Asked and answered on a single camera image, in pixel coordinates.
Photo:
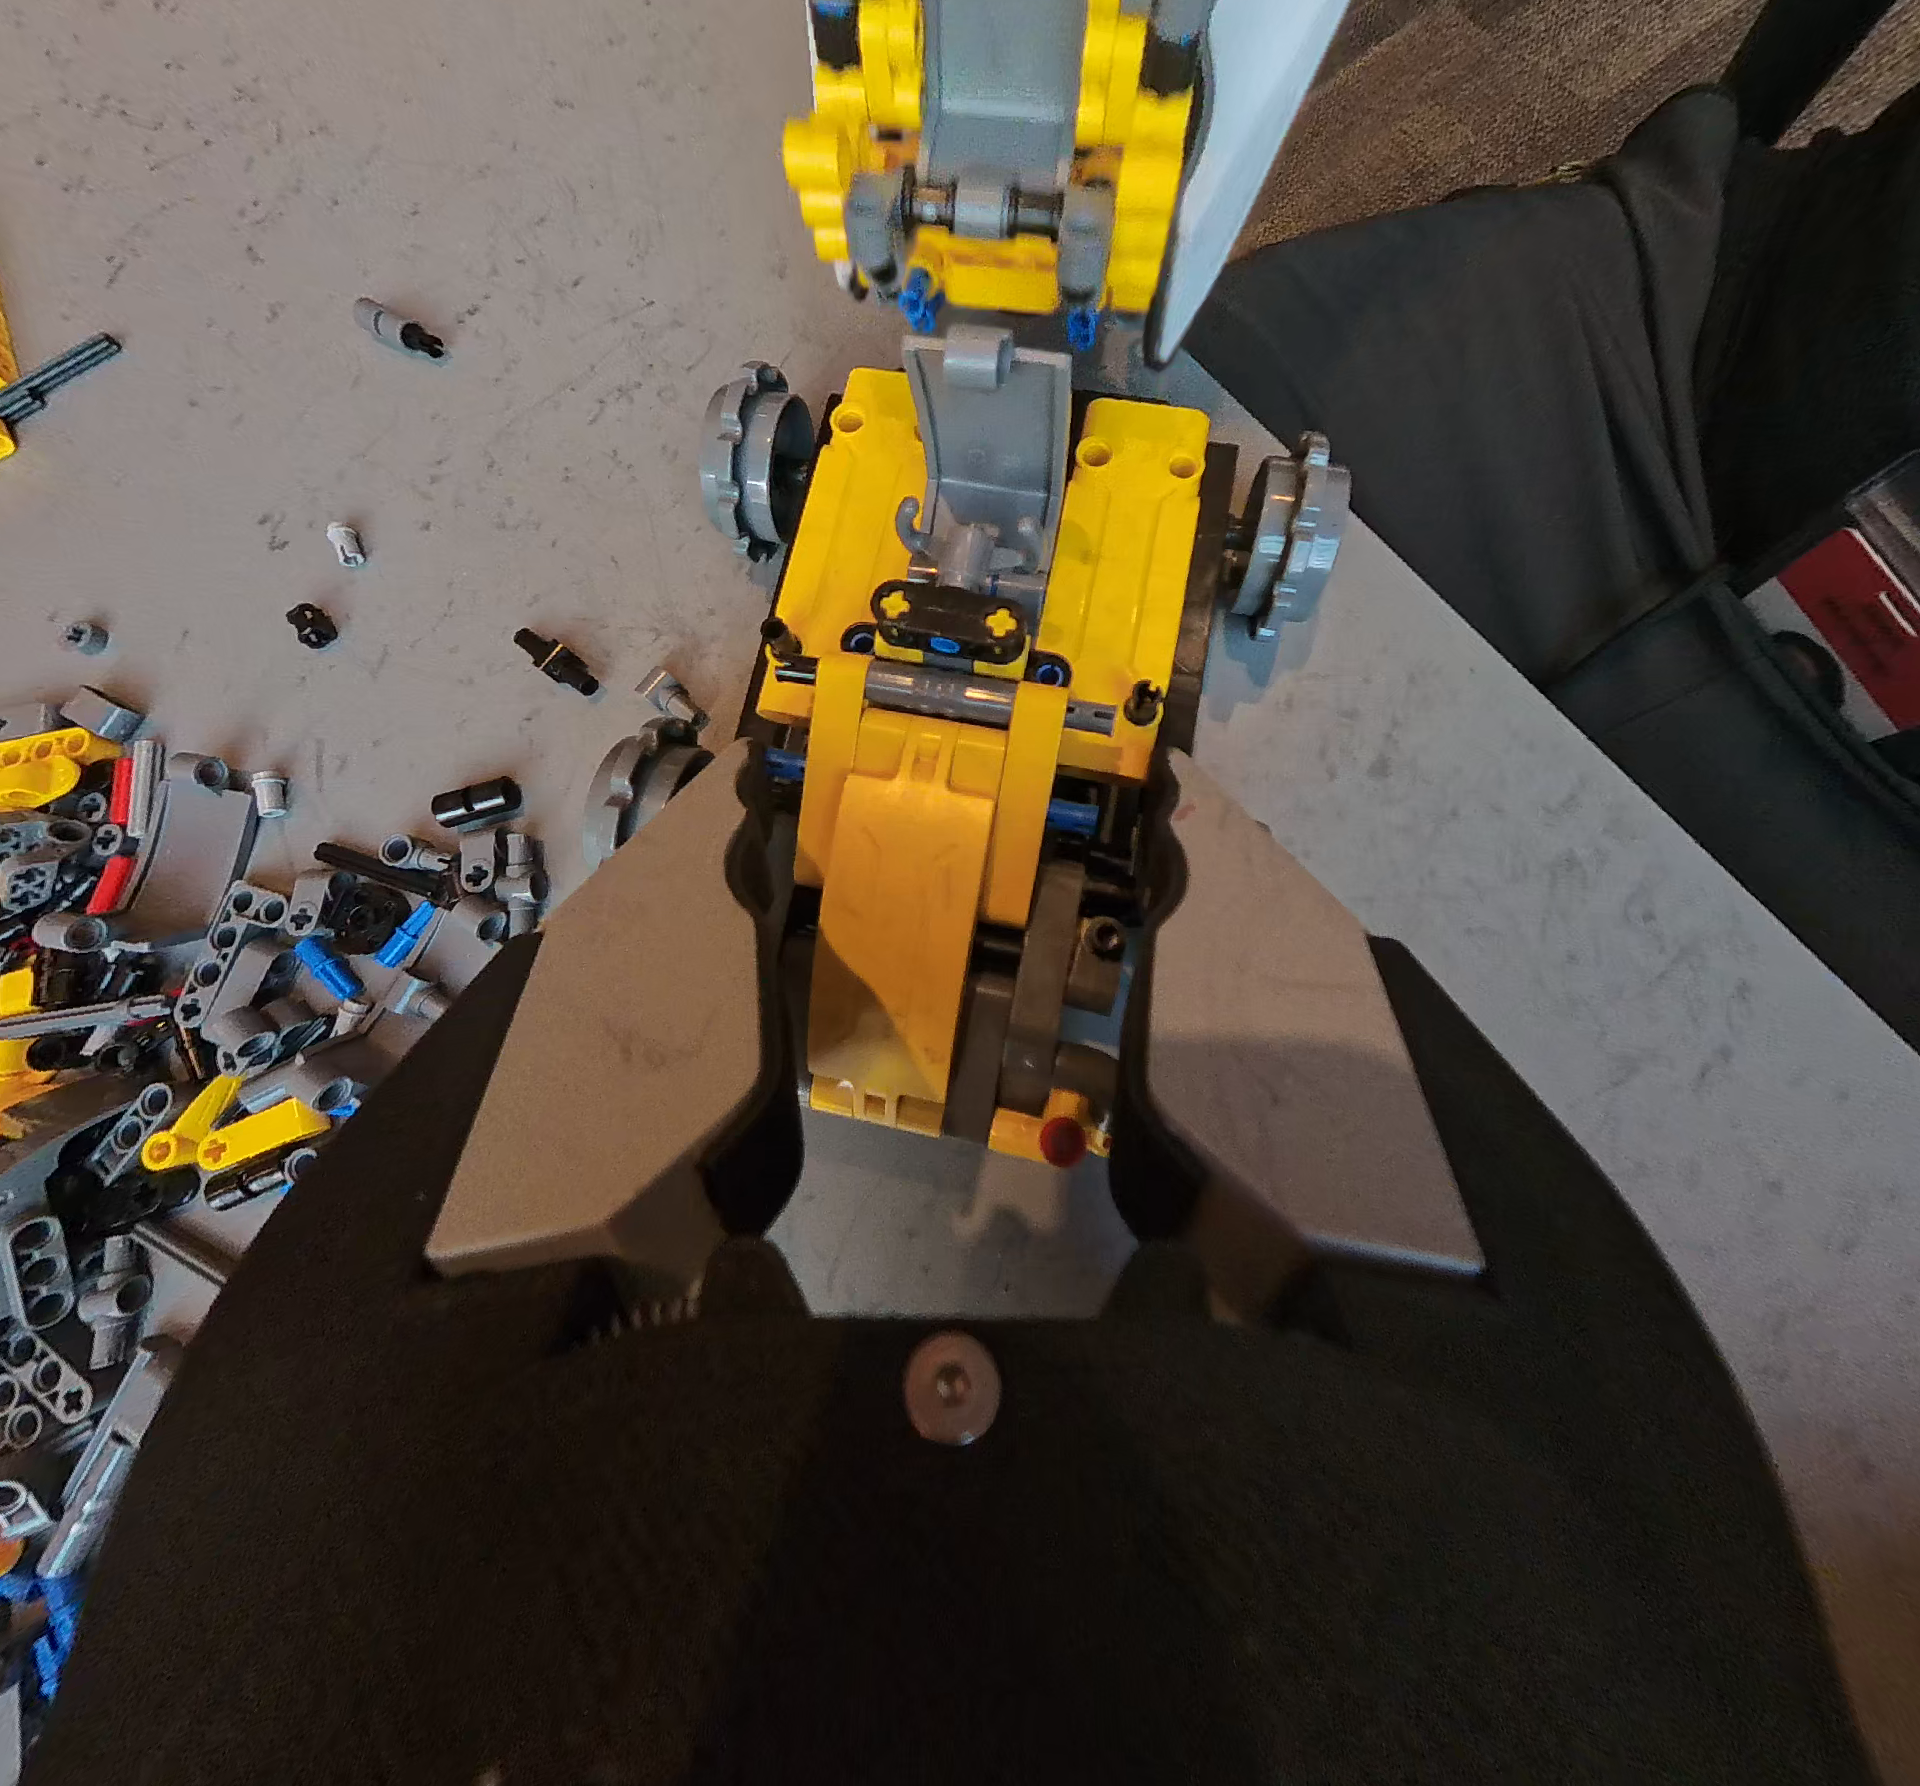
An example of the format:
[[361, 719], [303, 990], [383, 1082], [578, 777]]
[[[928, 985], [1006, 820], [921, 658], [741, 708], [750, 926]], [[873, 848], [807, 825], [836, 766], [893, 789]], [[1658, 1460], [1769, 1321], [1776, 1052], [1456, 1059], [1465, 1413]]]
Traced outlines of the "grey desk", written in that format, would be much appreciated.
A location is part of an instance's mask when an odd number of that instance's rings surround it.
[[[5, 459], [5, 701], [97, 684], [285, 772], [259, 872], [514, 772], [569, 886], [635, 680], [670, 667], [718, 727], [744, 691], [761, 590], [698, 507], [708, 392], [896, 361], [784, 185], [805, 94], [803, 0], [5, 0], [17, 361], [126, 342]], [[1196, 757], [1630, 1200], [1916, 1781], [1916, 1056], [1369, 529], [1306, 653], [1215, 653]]]

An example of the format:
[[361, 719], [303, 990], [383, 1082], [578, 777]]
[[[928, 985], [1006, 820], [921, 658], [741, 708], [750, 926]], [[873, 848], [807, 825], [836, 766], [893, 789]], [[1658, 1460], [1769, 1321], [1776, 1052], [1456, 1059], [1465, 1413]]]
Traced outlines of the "yellow black toy brick vehicle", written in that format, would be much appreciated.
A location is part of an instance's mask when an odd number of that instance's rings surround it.
[[1193, 406], [1076, 394], [995, 328], [900, 355], [824, 423], [747, 365], [704, 419], [711, 520], [779, 561], [741, 735], [792, 863], [799, 1091], [1076, 1169], [1110, 1135], [1146, 779], [1215, 618], [1316, 618], [1352, 482], [1306, 431], [1236, 510]]

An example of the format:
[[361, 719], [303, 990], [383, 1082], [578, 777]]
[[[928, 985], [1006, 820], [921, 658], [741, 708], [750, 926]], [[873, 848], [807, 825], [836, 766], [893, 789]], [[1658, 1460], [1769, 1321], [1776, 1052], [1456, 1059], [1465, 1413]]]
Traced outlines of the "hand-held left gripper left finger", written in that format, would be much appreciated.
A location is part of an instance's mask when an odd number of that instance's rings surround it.
[[805, 1145], [768, 817], [733, 743], [551, 911], [426, 1236], [443, 1277], [702, 1277], [779, 1217]]

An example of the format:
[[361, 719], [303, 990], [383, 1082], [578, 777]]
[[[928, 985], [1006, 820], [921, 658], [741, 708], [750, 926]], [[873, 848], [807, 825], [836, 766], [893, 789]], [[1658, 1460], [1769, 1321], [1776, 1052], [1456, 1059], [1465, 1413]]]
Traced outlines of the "red white card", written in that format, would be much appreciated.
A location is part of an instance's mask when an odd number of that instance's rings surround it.
[[1916, 590], [1868, 532], [1829, 532], [1742, 605], [1815, 708], [1868, 743], [1916, 732]]

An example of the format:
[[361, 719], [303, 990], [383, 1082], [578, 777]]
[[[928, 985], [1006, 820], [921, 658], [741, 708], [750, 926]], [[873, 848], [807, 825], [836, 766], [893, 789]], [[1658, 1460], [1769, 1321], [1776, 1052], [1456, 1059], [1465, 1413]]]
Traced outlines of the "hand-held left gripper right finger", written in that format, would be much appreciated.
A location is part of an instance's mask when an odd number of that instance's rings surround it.
[[1468, 1217], [1359, 918], [1183, 750], [1143, 804], [1116, 1208], [1229, 1320], [1318, 1270], [1475, 1282]]

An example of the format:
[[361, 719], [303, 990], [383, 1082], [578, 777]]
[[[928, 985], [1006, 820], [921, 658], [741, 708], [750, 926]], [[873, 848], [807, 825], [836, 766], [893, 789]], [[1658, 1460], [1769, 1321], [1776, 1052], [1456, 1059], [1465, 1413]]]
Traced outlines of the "yellow grey toy brick assembly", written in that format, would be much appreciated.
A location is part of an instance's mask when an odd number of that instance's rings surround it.
[[1153, 0], [850, 0], [850, 66], [812, 56], [779, 138], [805, 236], [856, 297], [934, 336], [961, 315], [1152, 311], [1196, 107]]

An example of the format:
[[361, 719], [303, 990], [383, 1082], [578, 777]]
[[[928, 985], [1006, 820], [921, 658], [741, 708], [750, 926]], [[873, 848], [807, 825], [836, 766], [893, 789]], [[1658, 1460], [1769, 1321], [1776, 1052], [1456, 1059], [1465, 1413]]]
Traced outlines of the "pile of loose toy bricks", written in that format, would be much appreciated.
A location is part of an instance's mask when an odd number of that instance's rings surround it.
[[[7, 1780], [177, 1368], [155, 1320], [236, 1267], [207, 1223], [285, 1198], [547, 891], [525, 792], [492, 777], [432, 798], [437, 838], [319, 842], [290, 886], [248, 854], [207, 932], [122, 942], [84, 901], [122, 842], [113, 770], [147, 737], [89, 684], [5, 707]], [[285, 820], [285, 777], [227, 772], [258, 833]]]

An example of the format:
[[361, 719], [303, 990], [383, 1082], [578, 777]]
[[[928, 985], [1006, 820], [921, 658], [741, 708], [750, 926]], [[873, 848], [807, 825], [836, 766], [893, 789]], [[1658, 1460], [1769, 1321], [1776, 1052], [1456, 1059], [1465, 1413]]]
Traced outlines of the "black bag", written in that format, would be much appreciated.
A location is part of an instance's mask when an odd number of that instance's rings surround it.
[[1916, 751], [1815, 697], [1720, 571], [1540, 684], [1916, 1047]]

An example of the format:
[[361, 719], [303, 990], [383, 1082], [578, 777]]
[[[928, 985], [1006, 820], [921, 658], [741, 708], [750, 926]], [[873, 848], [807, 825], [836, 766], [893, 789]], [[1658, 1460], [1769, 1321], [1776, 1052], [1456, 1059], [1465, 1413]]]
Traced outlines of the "black toy axle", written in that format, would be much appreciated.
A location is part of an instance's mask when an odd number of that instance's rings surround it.
[[17, 375], [0, 392], [5, 427], [17, 427], [20, 419], [41, 412], [53, 392], [110, 365], [113, 355], [122, 355], [122, 348], [126, 348], [122, 340], [101, 330], [63, 348], [59, 355], [41, 361], [38, 367]]

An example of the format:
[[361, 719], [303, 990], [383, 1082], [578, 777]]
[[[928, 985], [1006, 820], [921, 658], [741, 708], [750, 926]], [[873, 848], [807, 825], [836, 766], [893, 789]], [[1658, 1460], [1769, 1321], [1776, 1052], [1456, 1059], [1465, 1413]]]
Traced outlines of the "grey curved toy panel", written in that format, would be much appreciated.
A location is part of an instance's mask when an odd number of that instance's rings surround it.
[[258, 801], [222, 759], [131, 743], [113, 770], [117, 848], [84, 901], [122, 942], [177, 943], [218, 916], [246, 872]]

